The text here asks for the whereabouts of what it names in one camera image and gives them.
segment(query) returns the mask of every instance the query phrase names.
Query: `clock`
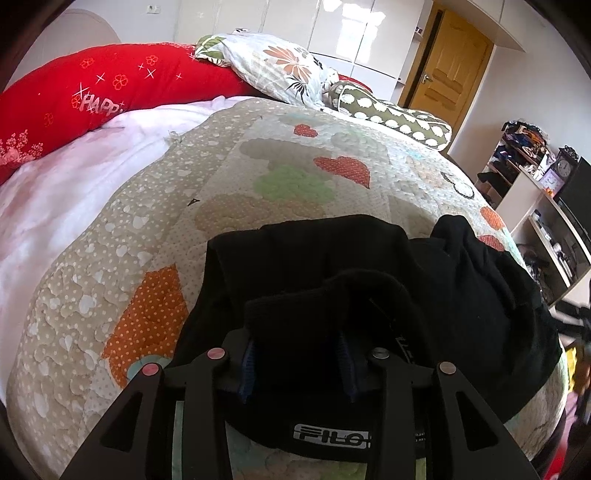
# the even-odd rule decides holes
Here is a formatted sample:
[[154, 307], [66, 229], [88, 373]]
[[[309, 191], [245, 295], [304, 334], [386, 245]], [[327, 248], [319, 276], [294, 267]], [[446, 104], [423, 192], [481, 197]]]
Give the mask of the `clock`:
[[570, 177], [570, 174], [572, 172], [573, 166], [565, 158], [563, 158], [562, 160], [558, 160], [558, 162], [556, 162], [556, 173], [564, 181], [566, 181]]
[[564, 187], [564, 180], [554, 171], [549, 169], [540, 180], [540, 184], [546, 189], [551, 190], [550, 196], [556, 195], [562, 187]]
[[552, 169], [566, 183], [579, 165], [579, 156], [570, 148], [561, 148]]
[[566, 185], [579, 166], [579, 157], [570, 147], [561, 148], [554, 164], [540, 183], [552, 190], [552, 197]]

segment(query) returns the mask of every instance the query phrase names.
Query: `red pillow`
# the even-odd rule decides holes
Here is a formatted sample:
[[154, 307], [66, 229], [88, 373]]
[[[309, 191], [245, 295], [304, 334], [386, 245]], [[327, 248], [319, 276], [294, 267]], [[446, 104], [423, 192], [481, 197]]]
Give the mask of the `red pillow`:
[[194, 47], [117, 44], [60, 57], [0, 95], [0, 184], [128, 110], [257, 95], [229, 68], [194, 60]]
[[372, 89], [371, 89], [371, 88], [369, 88], [369, 87], [368, 87], [366, 84], [364, 84], [363, 82], [360, 82], [359, 80], [356, 80], [356, 79], [354, 79], [354, 78], [347, 77], [346, 75], [341, 75], [341, 74], [339, 73], [339, 80], [342, 80], [342, 81], [344, 81], [344, 82], [353, 82], [353, 83], [356, 83], [356, 84], [357, 84], [357, 85], [359, 85], [361, 88], [364, 88], [364, 89], [366, 89], [366, 90], [367, 90], [369, 93], [373, 93], [373, 92], [372, 92]]

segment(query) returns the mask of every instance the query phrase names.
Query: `white comforter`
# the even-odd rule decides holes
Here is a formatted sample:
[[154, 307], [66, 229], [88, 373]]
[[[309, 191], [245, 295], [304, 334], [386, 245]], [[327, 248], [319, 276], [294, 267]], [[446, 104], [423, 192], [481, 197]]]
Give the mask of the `white comforter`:
[[249, 97], [122, 113], [69, 145], [22, 166], [0, 187], [0, 400], [6, 403], [27, 307], [51, 263], [92, 223], [113, 193], [183, 134]]

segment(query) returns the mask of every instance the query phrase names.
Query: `wooden door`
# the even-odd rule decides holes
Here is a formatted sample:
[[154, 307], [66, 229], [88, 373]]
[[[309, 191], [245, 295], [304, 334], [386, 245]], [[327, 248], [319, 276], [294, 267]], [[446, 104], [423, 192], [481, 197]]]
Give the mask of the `wooden door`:
[[427, 63], [418, 73], [410, 108], [425, 110], [459, 129], [490, 59], [492, 42], [445, 10]]

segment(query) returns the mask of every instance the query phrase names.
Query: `red heart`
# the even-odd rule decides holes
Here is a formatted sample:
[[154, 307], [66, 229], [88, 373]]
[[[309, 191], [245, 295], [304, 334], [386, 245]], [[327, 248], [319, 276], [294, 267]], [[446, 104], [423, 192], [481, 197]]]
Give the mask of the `red heart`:
[[359, 183], [367, 189], [369, 188], [369, 170], [365, 163], [356, 158], [317, 157], [314, 159], [314, 163], [324, 171], [353, 180], [355, 183]]
[[478, 237], [478, 240], [480, 240], [483, 244], [487, 244], [489, 247], [498, 250], [499, 252], [505, 251], [505, 246], [503, 243], [494, 235], [482, 235]]
[[304, 124], [296, 125], [294, 128], [294, 133], [296, 135], [301, 136], [301, 137], [310, 137], [310, 138], [318, 137], [318, 132], [316, 130], [314, 130], [309, 125], [304, 125]]

